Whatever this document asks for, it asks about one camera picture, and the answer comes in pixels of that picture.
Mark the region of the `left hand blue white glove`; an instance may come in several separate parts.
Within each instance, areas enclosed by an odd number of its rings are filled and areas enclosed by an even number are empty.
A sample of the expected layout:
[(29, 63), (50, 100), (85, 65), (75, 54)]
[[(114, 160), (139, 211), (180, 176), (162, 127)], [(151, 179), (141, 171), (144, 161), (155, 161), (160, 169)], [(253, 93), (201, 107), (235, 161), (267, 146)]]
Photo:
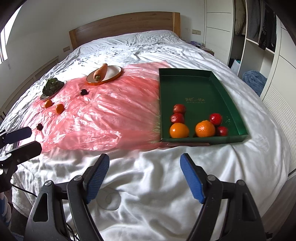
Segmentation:
[(4, 225), (9, 227), (11, 222), (11, 206), (3, 192), (0, 193), (0, 217)]

